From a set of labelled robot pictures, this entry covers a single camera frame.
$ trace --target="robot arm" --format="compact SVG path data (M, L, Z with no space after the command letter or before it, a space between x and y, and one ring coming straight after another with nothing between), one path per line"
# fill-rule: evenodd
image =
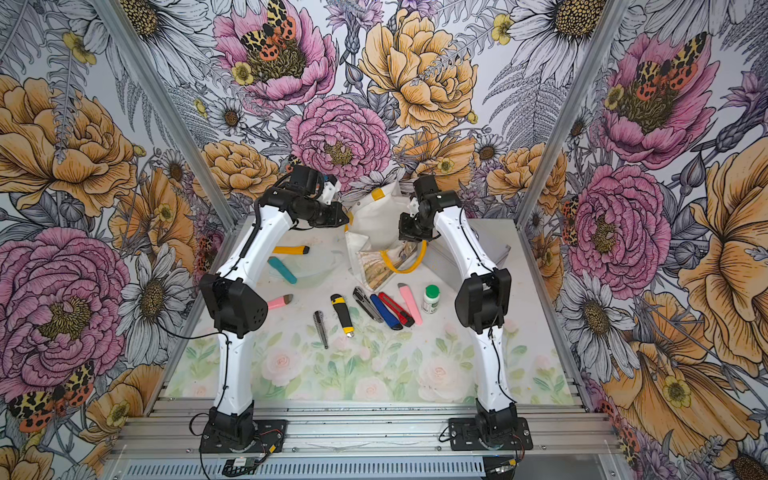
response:
M475 420L479 436L486 445L500 445L518 427L502 352L511 277L507 269L497 268L483 251L454 191L438 190L433 176L418 178L414 188L411 214L400 217L400 239L434 240L433 230L437 229L449 245L464 278L456 295L456 316L475 333L475 358L479 359Z
M254 441L250 364L256 331L269 310L256 283L280 238L299 220L311 227L339 227L349 222L339 202L336 178L297 165L259 199L256 218L235 254L215 273L203 275L200 291L219 335L219 389L206 424L203 452L243 451Z

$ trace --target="vent grille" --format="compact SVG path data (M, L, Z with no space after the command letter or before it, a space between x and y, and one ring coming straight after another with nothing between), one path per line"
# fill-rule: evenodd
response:
M211 479L221 475L224 459L206 459ZM482 458L279 458L252 475L239 478L478 478L485 476ZM198 460L130 460L121 480L205 480Z

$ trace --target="pink utility knife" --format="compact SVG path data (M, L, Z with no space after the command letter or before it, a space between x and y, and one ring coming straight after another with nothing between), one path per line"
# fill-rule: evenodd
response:
M413 299L413 292L411 291L411 287L405 285L404 283L398 283L397 287L400 288L400 295L402 296L402 299L406 301L408 313L410 313L413 317L413 321L416 322L416 325L421 325L422 314L419 312L419 307L416 305L416 300Z

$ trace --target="pink peony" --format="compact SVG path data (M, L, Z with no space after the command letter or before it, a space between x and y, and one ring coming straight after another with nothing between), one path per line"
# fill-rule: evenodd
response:
M714 108L705 108L719 62L710 60L710 37L695 62L696 73L679 91L659 86L648 101L637 96L637 66L653 61L663 65L677 55L684 44L671 39L659 43L642 34L608 78L608 94L602 115L595 119L591 137L608 151L630 163L641 162L651 170L667 166L683 153L707 128Z
M0 395L52 389L88 361L96 375L123 350L120 291L131 280L118 254L71 228L0 247Z
M296 38L280 49L279 57L263 61L240 42L243 35L263 30L267 9L256 15L250 8L245 17L233 15L214 19L216 49L221 51L222 68L233 72L234 80L243 85L257 107L282 109L286 105L303 104L315 95L333 88L336 78L336 46L331 35L323 37L306 8L296 12L287 0L288 16L295 20Z
M383 170L389 162L389 137L381 118L346 98L316 98L286 127L292 153L305 165L336 175L342 191L349 182Z
M574 272L586 270L619 299L642 292L667 258L671 238L656 179L635 165L616 171L602 165L578 202L578 245L568 249Z

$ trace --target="red box cutter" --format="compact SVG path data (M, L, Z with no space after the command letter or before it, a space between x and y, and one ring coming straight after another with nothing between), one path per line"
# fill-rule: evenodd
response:
M408 312L406 312L406 309L398 305L395 300L392 300L389 295L381 292L379 294L379 299L384 303L384 305L387 305L387 308L389 308L395 315L397 315L400 323L405 326L413 325L413 317Z

